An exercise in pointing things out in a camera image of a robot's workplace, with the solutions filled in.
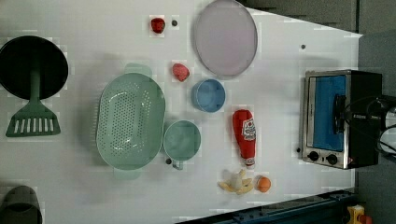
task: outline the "blue bowl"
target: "blue bowl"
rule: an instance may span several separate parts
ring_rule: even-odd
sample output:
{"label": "blue bowl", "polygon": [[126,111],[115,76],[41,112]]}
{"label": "blue bowl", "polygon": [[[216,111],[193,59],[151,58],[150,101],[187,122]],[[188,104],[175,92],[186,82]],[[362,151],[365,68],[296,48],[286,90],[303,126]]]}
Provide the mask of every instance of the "blue bowl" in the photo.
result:
{"label": "blue bowl", "polygon": [[214,113],[224,105],[225,90],[215,79],[204,80],[192,88],[191,100],[197,109]]}

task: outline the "white table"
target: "white table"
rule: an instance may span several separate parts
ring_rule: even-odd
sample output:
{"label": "white table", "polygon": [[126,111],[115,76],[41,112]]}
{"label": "white table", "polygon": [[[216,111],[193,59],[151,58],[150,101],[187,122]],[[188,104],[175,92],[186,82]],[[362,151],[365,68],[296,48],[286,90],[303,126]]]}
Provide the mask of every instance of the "white table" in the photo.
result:
{"label": "white table", "polygon": [[[2,196],[21,184],[34,188],[49,224],[171,223],[354,187],[353,170],[305,163],[295,150],[305,71],[356,68],[360,36],[250,10],[259,32],[256,58],[246,73],[222,82],[226,104],[206,114],[193,109],[190,90],[214,76],[194,53],[191,27],[208,2],[0,1],[0,44],[20,35],[52,38],[70,66],[64,89],[45,101],[58,113],[60,135],[6,138],[10,118],[26,101],[0,90]],[[152,37],[149,15],[165,16],[164,37]],[[171,75],[173,60],[185,60],[191,69],[186,82]],[[130,62],[153,70],[167,119],[193,120],[202,131],[201,149],[183,171],[166,165],[161,152],[137,180],[118,180],[97,151],[100,94]],[[247,176],[268,176],[273,186],[265,194],[237,196],[217,185],[243,167],[231,127],[240,107],[254,112],[258,135],[256,169]]]}

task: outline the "black frying pan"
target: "black frying pan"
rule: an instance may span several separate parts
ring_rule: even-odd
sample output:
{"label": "black frying pan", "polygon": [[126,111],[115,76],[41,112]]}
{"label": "black frying pan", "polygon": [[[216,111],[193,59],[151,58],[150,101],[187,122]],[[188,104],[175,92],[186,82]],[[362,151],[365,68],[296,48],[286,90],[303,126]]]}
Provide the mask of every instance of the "black frying pan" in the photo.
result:
{"label": "black frying pan", "polygon": [[30,99],[32,57],[40,64],[40,99],[62,89],[68,76],[67,60],[52,42],[38,36],[21,36],[0,49],[0,84],[10,93]]}

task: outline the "toaster oven knob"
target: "toaster oven knob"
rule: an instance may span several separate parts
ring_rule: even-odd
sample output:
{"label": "toaster oven knob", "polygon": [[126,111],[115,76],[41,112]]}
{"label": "toaster oven knob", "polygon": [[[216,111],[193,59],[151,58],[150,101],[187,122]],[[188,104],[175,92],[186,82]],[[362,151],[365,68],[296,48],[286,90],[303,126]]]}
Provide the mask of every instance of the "toaster oven knob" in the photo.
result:
{"label": "toaster oven knob", "polygon": [[338,160],[337,160],[337,157],[335,156],[335,155],[330,155],[330,156],[328,156],[328,157],[326,157],[326,160],[329,162],[329,164],[331,164],[331,165],[335,165],[337,162],[338,162]]}
{"label": "toaster oven knob", "polygon": [[311,151],[307,156],[311,161],[317,161],[319,159],[319,154],[316,151]]}

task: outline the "green spatula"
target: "green spatula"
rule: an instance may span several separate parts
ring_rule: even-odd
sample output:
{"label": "green spatula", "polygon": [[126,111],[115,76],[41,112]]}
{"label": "green spatula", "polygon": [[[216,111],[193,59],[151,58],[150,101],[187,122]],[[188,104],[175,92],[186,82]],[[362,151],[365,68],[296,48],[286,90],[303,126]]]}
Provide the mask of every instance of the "green spatula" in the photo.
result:
{"label": "green spatula", "polygon": [[61,132],[56,115],[40,102],[40,64],[36,56],[32,57],[30,82],[29,103],[12,116],[7,137],[55,135]]}

